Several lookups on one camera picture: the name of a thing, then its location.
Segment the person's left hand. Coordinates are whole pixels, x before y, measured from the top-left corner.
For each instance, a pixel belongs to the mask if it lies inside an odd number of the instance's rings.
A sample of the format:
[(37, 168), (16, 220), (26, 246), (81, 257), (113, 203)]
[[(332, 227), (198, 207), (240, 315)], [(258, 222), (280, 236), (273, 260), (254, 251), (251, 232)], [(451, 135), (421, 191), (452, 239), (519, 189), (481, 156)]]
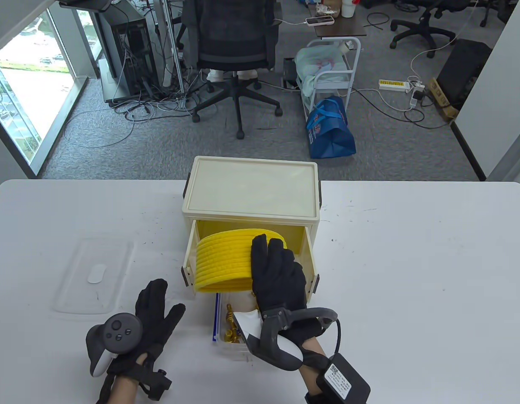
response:
[(108, 375), (128, 377), (147, 383), (154, 374), (154, 363), (162, 354), (168, 339), (185, 313), (185, 305), (178, 303), (165, 311), (167, 281), (155, 279), (138, 295), (135, 315), (140, 319), (143, 332), (140, 343), (129, 353), (115, 358)]

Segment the person's right hand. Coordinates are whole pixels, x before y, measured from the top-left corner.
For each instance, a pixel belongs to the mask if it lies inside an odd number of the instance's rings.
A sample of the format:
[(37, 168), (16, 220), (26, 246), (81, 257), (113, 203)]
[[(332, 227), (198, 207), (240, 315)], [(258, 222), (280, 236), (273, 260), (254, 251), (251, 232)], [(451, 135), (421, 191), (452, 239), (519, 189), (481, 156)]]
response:
[[(302, 266), (295, 261), (291, 250), (283, 241), (267, 239), (265, 234), (252, 241), (252, 290), (261, 312), (276, 308), (298, 311), (307, 308), (306, 278)], [(317, 337), (323, 333), (316, 318), (293, 322), (289, 329), (279, 335), (289, 339), (300, 348), (324, 355)]]

